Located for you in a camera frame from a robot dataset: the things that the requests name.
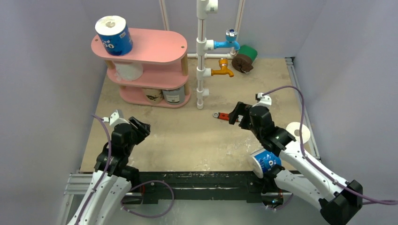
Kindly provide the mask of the grey toilet paper roll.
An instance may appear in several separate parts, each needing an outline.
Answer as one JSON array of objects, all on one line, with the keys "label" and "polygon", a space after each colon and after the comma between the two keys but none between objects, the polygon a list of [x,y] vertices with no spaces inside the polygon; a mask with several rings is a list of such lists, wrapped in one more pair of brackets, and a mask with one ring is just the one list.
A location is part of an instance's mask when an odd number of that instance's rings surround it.
[{"label": "grey toilet paper roll", "polygon": [[170,105],[179,105],[185,101],[184,86],[174,90],[162,90],[164,100]]}]

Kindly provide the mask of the plain white toilet paper roll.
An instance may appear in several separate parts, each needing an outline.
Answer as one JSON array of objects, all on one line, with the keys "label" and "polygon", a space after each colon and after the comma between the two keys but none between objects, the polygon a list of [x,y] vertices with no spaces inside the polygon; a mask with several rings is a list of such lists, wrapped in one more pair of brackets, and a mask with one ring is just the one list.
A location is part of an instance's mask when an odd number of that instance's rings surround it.
[{"label": "plain white toilet paper roll", "polygon": [[134,81],[143,74],[143,65],[137,62],[113,61],[117,81]]}]

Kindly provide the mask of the pink three-tier shelf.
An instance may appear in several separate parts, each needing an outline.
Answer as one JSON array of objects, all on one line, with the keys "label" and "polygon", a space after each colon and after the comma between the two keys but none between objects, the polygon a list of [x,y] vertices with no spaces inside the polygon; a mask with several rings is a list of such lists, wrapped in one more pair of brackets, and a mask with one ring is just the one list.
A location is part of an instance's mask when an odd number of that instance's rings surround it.
[{"label": "pink three-tier shelf", "polygon": [[[132,51],[123,56],[113,56],[106,52],[105,42],[96,35],[91,42],[94,54],[106,61],[108,78],[119,86],[121,98],[130,104],[154,105],[179,108],[188,103],[191,93],[188,87],[187,40],[177,32],[130,28],[133,41]],[[118,80],[115,64],[140,63],[142,75],[133,81]],[[182,88],[179,103],[172,105],[164,97],[159,103],[151,103],[145,89],[176,90]]]}]

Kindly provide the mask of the blue toilet paper roll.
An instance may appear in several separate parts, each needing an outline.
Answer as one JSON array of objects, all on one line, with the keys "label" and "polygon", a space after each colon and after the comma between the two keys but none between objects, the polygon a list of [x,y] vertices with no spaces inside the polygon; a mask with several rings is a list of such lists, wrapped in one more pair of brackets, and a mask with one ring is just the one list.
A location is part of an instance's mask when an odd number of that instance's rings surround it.
[{"label": "blue toilet paper roll", "polygon": [[96,22],[95,31],[110,55],[123,56],[132,51],[133,41],[127,22],[123,17],[104,16]]}]

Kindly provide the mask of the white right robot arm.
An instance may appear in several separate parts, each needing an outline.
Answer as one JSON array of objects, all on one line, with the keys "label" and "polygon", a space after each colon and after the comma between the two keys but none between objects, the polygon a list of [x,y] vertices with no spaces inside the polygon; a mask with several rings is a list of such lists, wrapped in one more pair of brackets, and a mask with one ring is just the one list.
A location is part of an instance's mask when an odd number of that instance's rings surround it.
[{"label": "white right robot arm", "polygon": [[356,180],[348,182],[302,151],[295,136],[274,124],[266,106],[238,102],[229,113],[229,124],[239,116],[239,127],[250,130],[263,147],[250,157],[265,191],[291,192],[318,209],[330,225],[347,224],[362,208],[363,186]]}]

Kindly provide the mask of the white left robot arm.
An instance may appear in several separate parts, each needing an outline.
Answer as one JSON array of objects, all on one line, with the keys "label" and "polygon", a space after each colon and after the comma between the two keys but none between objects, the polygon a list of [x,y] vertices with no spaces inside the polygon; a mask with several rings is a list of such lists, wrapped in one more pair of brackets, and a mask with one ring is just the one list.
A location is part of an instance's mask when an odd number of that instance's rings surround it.
[{"label": "white left robot arm", "polygon": [[89,187],[69,221],[70,225],[95,225],[108,215],[103,208],[111,206],[106,200],[121,199],[121,192],[133,192],[139,188],[139,170],[128,166],[134,146],[140,144],[151,133],[150,124],[135,117],[124,119],[114,113],[100,118],[94,115],[107,136],[102,152],[97,156]]}]

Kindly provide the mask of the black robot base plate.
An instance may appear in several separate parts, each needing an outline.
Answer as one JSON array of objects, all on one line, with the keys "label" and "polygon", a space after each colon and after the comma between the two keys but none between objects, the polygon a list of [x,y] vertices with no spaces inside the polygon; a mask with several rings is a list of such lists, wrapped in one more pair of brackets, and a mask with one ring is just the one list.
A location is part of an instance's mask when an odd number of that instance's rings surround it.
[{"label": "black robot base plate", "polygon": [[124,204],[157,204],[159,200],[212,200],[282,205],[282,191],[270,188],[252,171],[140,172],[144,186],[129,191]]}]

